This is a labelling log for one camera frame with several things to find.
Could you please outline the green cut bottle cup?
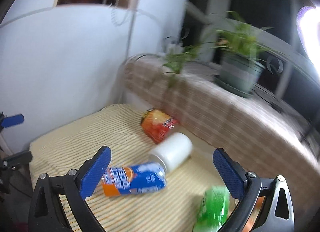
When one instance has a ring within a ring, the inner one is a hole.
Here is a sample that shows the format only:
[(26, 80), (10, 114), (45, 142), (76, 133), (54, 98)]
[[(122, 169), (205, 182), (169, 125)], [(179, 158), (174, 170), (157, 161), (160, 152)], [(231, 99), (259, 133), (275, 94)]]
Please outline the green cut bottle cup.
[(228, 218), (230, 194), (225, 186), (212, 186), (203, 194), (193, 231), (218, 231)]

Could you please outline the plaid beige cloth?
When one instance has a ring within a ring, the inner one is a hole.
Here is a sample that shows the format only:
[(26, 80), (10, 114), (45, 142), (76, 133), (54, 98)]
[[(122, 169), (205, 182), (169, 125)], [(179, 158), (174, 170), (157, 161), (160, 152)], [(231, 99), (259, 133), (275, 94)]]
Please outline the plaid beige cloth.
[(190, 132), (214, 147), (224, 147), (247, 167), (285, 176), (317, 178), (319, 160), (298, 139), (299, 125), (257, 97), (242, 98), (214, 83), (216, 70), (188, 63), (168, 86), (171, 73), (163, 60), (130, 59), (125, 84), (154, 107), (176, 117)]

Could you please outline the striped yellow cushion cover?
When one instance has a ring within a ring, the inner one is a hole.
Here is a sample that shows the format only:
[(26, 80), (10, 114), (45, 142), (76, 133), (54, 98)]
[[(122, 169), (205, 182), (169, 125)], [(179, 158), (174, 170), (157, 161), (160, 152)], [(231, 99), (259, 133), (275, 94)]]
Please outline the striped yellow cushion cover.
[[(31, 180), (78, 169), (101, 146), (112, 151), (110, 163), (116, 184), (132, 181), (132, 167), (148, 161), (154, 142), (142, 131), (142, 112), (114, 104), (49, 132), (30, 144)], [(98, 185), (87, 204), (106, 231), (192, 231), (206, 190), (223, 186), (212, 163), (191, 157), (167, 174), (167, 185), (157, 192), (108, 197)]]

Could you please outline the front brown paper cup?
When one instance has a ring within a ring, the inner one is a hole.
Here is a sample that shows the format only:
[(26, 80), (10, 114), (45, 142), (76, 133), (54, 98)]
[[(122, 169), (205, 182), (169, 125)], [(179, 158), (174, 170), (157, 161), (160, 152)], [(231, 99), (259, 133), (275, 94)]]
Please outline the front brown paper cup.
[(263, 205), (264, 199), (265, 199), (264, 197), (259, 197), (257, 199), (257, 202), (254, 206), (254, 209), (253, 209), (246, 225), (244, 226), (242, 232), (250, 232), (251, 231), (251, 229), (253, 228), (253, 225), (255, 223), (255, 220), (257, 219), (257, 217), (259, 215), (259, 212), (260, 212), (260, 209)]

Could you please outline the potted spider plant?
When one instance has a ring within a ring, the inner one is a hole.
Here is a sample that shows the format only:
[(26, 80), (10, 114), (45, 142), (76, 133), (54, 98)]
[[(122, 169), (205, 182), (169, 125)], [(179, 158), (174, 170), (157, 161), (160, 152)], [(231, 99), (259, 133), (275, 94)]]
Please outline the potted spider plant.
[[(215, 29), (220, 39), (213, 44), (215, 48), (220, 50), (221, 68), (214, 82), (228, 92), (247, 98), (265, 69), (260, 62), (260, 54), (274, 51), (274, 49), (260, 43), (258, 37), (272, 27), (256, 28), (245, 22), (237, 12), (228, 11), (228, 14), (235, 20), (225, 19), (232, 26), (232, 29)], [(154, 80), (167, 76), (167, 89), (173, 88), (185, 64), (196, 60), (202, 45), (203, 43), (187, 46), (180, 53), (169, 52), (164, 57), (162, 65), (168, 70), (160, 72), (154, 77)]]

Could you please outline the white plastic bottle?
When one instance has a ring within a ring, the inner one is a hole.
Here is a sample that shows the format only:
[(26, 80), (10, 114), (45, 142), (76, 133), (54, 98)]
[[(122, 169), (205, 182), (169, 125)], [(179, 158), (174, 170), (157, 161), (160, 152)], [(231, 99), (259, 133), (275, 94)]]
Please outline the white plastic bottle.
[(165, 173), (170, 173), (187, 160), (192, 150), (192, 141), (185, 134), (176, 132), (149, 152), (149, 161), (159, 163)]

